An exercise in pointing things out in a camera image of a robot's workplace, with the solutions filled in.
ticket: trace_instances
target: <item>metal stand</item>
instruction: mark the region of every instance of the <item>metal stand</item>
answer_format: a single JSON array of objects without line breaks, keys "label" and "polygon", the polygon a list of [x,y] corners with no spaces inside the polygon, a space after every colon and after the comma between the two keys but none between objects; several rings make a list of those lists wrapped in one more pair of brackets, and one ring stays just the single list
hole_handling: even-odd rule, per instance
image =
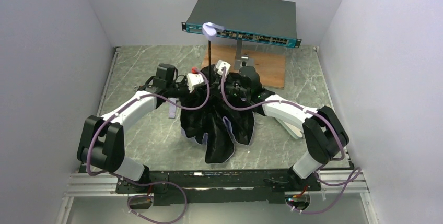
[{"label": "metal stand", "polygon": [[243,46],[243,40],[237,40],[236,59],[234,62],[235,70],[239,70],[244,66],[254,66],[253,58],[249,58],[247,54],[241,54],[242,46]]}]

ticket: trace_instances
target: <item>black cloth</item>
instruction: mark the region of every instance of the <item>black cloth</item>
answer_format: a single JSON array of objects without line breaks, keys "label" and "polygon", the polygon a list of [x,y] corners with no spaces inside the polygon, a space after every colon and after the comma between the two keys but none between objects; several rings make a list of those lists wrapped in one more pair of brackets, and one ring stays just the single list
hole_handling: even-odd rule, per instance
[{"label": "black cloth", "polygon": [[[208,76],[208,67],[202,69]],[[237,79],[238,74],[229,73],[227,82]],[[226,105],[221,97],[221,91],[214,84],[215,74],[211,76],[211,95],[207,104],[195,111],[182,110],[180,123],[187,138],[195,137],[201,144],[207,145],[205,162],[223,163],[227,161],[235,150],[235,142],[249,145],[254,129],[254,115],[251,110],[235,111]],[[180,98],[185,107],[198,107],[206,99],[205,85],[196,88],[186,97]],[[227,97],[235,107],[243,108],[247,104],[241,99]]]}]

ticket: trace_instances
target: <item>metal frame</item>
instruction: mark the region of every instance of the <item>metal frame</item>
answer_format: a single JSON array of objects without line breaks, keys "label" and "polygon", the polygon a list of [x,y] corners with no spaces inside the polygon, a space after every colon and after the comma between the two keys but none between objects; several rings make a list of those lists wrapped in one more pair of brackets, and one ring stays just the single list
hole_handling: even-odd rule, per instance
[{"label": "metal frame", "polygon": [[[115,54],[111,62],[111,68],[108,74],[103,95],[99,104],[97,115],[100,114],[101,108],[105,99],[106,90],[108,88],[109,80],[112,76],[113,68],[119,54],[120,48],[115,48]],[[349,154],[346,150],[346,158],[349,159]],[[345,181],[351,170],[349,169],[326,169],[319,172],[320,178],[329,183],[340,183]],[[100,174],[98,176],[89,176],[87,173],[71,174],[67,184],[67,190],[62,198],[59,214],[56,219],[56,224],[66,224],[71,212],[71,207],[75,197],[129,197],[134,194],[117,194],[115,188],[117,187],[118,178],[109,174]],[[208,188],[195,188],[197,190],[205,190]],[[310,194],[322,194],[323,199],[327,194],[337,194],[342,189],[341,186],[331,187],[322,184],[322,190],[309,191]],[[285,192],[286,195],[293,195],[299,192]],[[363,207],[366,213],[369,224],[378,224],[378,218],[374,209],[374,205],[370,198],[369,189],[363,174],[360,174],[354,182],[348,184],[345,194],[359,193],[362,199]]]}]

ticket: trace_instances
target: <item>marble tabletop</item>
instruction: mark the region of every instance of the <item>marble tabletop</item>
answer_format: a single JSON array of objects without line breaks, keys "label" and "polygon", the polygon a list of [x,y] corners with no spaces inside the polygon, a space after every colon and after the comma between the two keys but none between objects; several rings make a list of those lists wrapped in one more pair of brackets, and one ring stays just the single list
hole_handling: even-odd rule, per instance
[{"label": "marble tabletop", "polygon": [[[271,45],[244,45],[245,49],[286,55],[285,88],[268,88],[285,99],[308,107],[331,106],[323,73],[313,46],[299,49]],[[156,72],[160,63],[176,66],[179,74],[200,67],[205,45],[122,46],[106,89],[101,113],[108,113],[134,95]],[[163,104],[125,131],[126,155],[151,170],[211,170],[289,168],[307,150],[304,139],[294,139],[271,117],[255,114],[254,136],[249,146],[236,144],[234,155],[222,164],[206,164],[206,146],[191,142],[180,133],[180,109],[168,118]],[[327,167],[348,168],[348,161],[333,161]]]}]

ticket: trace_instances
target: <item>purple cable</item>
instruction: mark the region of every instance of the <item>purple cable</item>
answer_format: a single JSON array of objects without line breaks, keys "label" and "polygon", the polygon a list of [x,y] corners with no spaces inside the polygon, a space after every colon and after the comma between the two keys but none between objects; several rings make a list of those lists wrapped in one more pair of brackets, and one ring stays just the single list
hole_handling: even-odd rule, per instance
[{"label": "purple cable", "polygon": [[[230,103],[229,103],[229,101],[228,101],[228,99],[226,98],[226,94],[225,94],[225,77],[226,77],[226,68],[225,67],[223,67],[222,68],[222,71],[223,71],[223,75],[222,75],[222,77],[221,77],[221,92],[222,92],[222,94],[221,94],[221,96],[223,97],[223,100],[225,101],[225,103],[228,105],[228,107],[230,107],[231,109],[233,109],[233,110],[236,110],[236,111],[246,111],[246,110],[250,110],[250,109],[253,109],[253,108],[256,108],[256,107],[259,107],[259,106],[261,106],[261,105],[263,105],[263,104],[268,104],[268,103],[274,103],[274,102],[276,102],[276,103],[284,103],[284,104],[289,104],[289,105],[292,105],[292,106],[294,106],[294,107],[296,107],[296,108],[298,108],[298,109],[300,109],[300,110],[303,110],[303,107],[302,106],[300,106],[299,104],[297,104],[297,103],[294,103],[294,102],[292,102],[292,101],[287,101],[287,100],[282,100],[282,101],[280,101],[280,100],[268,100],[268,101],[262,101],[262,102],[260,102],[260,103],[257,103],[257,104],[255,104],[255,105],[251,105],[251,106],[249,106],[249,107],[245,107],[245,108],[236,108],[235,106],[233,106],[233,105],[231,105]],[[331,133],[332,133],[332,135],[334,136],[334,139],[335,139],[335,141],[337,142],[337,145],[339,146],[339,149],[340,149],[340,153],[341,153],[341,157],[340,158],[332,158],[332,160],[343,160],[344,158],[345,158],[345,151],[343,150],[343,145],[342,145],[342,143],[340,142],[340,139],[339,139],[339,136],[337,135],[337,132],[335,131],[335,129],[332,127],[332,125],[331,125],[331,123],[329,123],[329,121],[327,121],[323,116],[321,116],[320,114],[317,114],[317,113],[314,113],[314,112],[312,112],[312,111],[309,111],[309,110],[306,110],[306,112],[307,113],[309,113],[309,114],[312,114],[312,115],[314,115],[315,117],[317,117],[317,118],[319,118],[319,119],[321,119],[325,124],[326,124],[326,126],[331,130]]]},{"label": "purple cable", "polygon": [[316,215],[316,214],[322,214],[322,213],[324,213],[324,212],[326,212],[326,211],[328,211],[329,209],[331,209],[338,201],[339,201],[339,199],[343,196],[343,192],[345,192],[345,189],[346,189],[346,187],[347,187],[347,185],[348,185],[348,183],[350,182],[350,181],[353,181],[355,178],[357,178],[357,176],[359,176],[360,174],[361,174],[361,172],[362,172],[362,169],[361,168],[356,168],[356,169],[354,169],[351,173],[350,173],[350,175],[349,175],[349,177],[347,178],[347,182],[346,183],[344,183],[344,186],[343,186],[343,188],[342,188],[342,190],[340,191],[340,193],[337,195],[337,197],[335,198],[335,200],[328,206],[328,207],[326,207],[325,209],[323,209],[323,210],[320,210],[320,211],[302,211],[302,210],[298,210],[298,209],[293,209],[293,207],[291,206],[291,205],[289,205],[288,204],[288,202],[286,202],[286,205],[291,209],[291,210],[296,210],[296,211],[298,211],[300,214],[305,214],[305,215]]},{"label": "purple cable", "polygon": [[[92,155],[92,148],[94,147],[94,144],[96,143],[96,141],[97,141],[97,139],[98,139],[98,135],[100,134],[100,132],[103,130],[103,128],[104,128],[109,122],[111,122],[111,121],[116,117],[116,116],[115,116],[116,114],[121,114],[121,113],[124,112],[126,109],[128,109],[132,104],[134,104],[135,102],[139,101],[140,99],[155,96],[155,97],[157,97],[157,98],[161,98],[161,99],[163,99],[163,100],[165,100],[165,101],[168,101],[169,103],[175,105],[176,107],[179,107],[179,108],[184,109],[184,110],[189,110],[189,111],[198,110],[198,109],[201,109],[202,107],[204,107],[204,106],[206,105],[206,103],[208,102],[208,100],[209,100],[209,82],[208,82],[208,80],[206,79],[206,77],[203,75],[203,73],[202,73],[201,71],[197,70],[197,72],[198,72],[200,75],[203,76],[203,79],[204,79],[205,84],[206,84],[206,90],[207,90],[207,94],[206,94],[206,99],[205,99],[205,101],[204,101],[201,105],[199,105],[198,107],[196,107],[196,108],[187,108],[187,107],[184,107],[184,106],[181,106],[181,105],[176,104],[175,102],[169,100],[168,98],[166,98],[166,97],[164,97],[164,96],[156,95],[156,94],[151,93],[151,94],[148,94],[148,95],[142,95],[142,96],[140,96],[140,97],[138,97],[138,98],[134,98],[133,100],[131,100],[130,102],[128,102],[126,105],[122,106],[122,108],[120,108],[115,114],[111,115],[107,120],[105,120],[105,122],[103,122],[103,124],[101,124],[100,127],[99,127],[99,128],[97,129],[97,131],[95,132],[94,136],[92,137],[91,144],[89,145],[88,155],[86,156],[86,171],[88,172],[88,174],[89,174],[90,176],[96,176],[96,175],[99,175],[99,174],[105,172],[105,170],[101,170],[101,171],[99,171],[99,172],[92,172],[92,171],[91,171],[91,155]],[[114,175],[114,176],[119,177],[118,174],[111,173],[111,175]],[[171,223],[174,223],[174,222],[178,221],[181,217],[183,217],[184,213],[186,212],[186,209],[187,209],[187,207],[188,207],[188,198],[186,197],[186,194],[185,194],[184,190],[183,190],[179,185],[177,185],[177,184],[175,184],[175,183],[172,183],[172,182],[169,182],[169,181],[159,181],[159,182],[153,182],[153,183],[147,183],[147,184],[140,184],[140,183],[137,183],[137,182],[135,182],[135,181],[132,181],[132,180],[130,180],[130,179],[128,179],[128,178],[123,178],[123,179],[125,179],[126,181],[128,181],[128,182],[130,182],[130,183],[132,183],[132,184],[134,184],[134,185],[137,185],[137,186],[151,186],[151,185],[156,185],[156,184],[170,184],[170,185],[173,185],[173,186],[175,186],[176,188],[178,188],[178,189],[181,191],[181,193],[183,194],[183,197],[184,197],[184,208],[183,208],[182,213],[180,214],[179,217],[177,217],[175,220],[172,220],[172,221],[170,221],[170,222],[159,222],[159,221],[151,220],[151,219],[149,219],[149,218],[147,218],[147,217],[145,217],[145,216],[143,216],[143,215],[140,215],[139,213],[135,212],[134,210],[132,210],[132,209],[130,208],[130,206],[129,206],[130,201],[131,201],[132,199],[134,199],[135,197],[139,197],[140,195],[133,196],[133,197],[131,197],[131,198],[129,199],[129,201],[128,201],[128,208],[129,208],[130,212],[132,212],[133,214],[135,214],[135,215],[137,215],[137,216],[140,216],[140,217],[142,217],[143,219],[145,219],[145,220],[147,220],[147,221],[150,221],[150,222],[153,222],[153,223],[155,223],[155,224],[171,224]]]},{"label": "purple cable", "polygon": [[130,179],[128,179],[128,178],[124,178],[124,177],[122,177],[122,176],[119,176],[118,174],[115,174],[115,173],[111,173],[111,175],[114,175],[114,176],[119,177],[119,178],[121,178],[121,179],[123,179],[123,180],[126,180],[126,181],[128,181],[129,183],[134,184],[134,185],[136,185],[136,186],[152,186],[152,185],[158,185],[158,184],[170,184],[170,185],[173,185],[173,186],[175,186],[176,188],[178,188],[178,189],[180,190],[180,192],[183,194],[183,197],[184,197],[184,208],[183,208],[183,211],[181,212],[181,214],[180,214],[177,218],[175,218],[175,219],[172,220],[172,221],[168,221],[168,222],[161,222],[161,221],[156,221],[156,220],[149,219],[148,217],[146,217],[146,216],[144,216],[144,215],[142,215],[142,214],[137,213],[136,211],[134,211],[134,210],[131,208],[130,203],[131,203],[131,201],[132,201],[133,199],[135,199],[135,198],[141,198],[141,197],[152,199],[151,196],[149,196],[149,195],[143,195],[143,194],[137,194],[137,195],[134,195],[134,196],[132,196],[131,198],[129,198],[129,200],[127,201],[127,207],[128,207],[128,209],[129,209],[129,212],[131,212],[131,213],[135,214],[136,216],[139,216],[139,217],[141,217],[141,218],[143,218],[143,219],[145,219],[145,220],[147,220],[147,221],[150,221],[150,222],[155,223],[155,224],[172,224],[172,223],[175,223],[175,222],[177,222],[178,220],[180,220],[181,217],[183,217],[184,213],[186,212],[186,209],[188,208],[188,198],[186,197],[186,193],[184,192],[184,190],[183,190],[179,185],[177,185],[177,184],[175,184],[175,183],[172,183],[172,182],[169,182],[169,181],[159,181],[159,182],[153,182],[153,183],[141,184],[141,183],[137,183],[137,182],[135,182],[135,181],[133,181],[133,180],[130,180]]}]

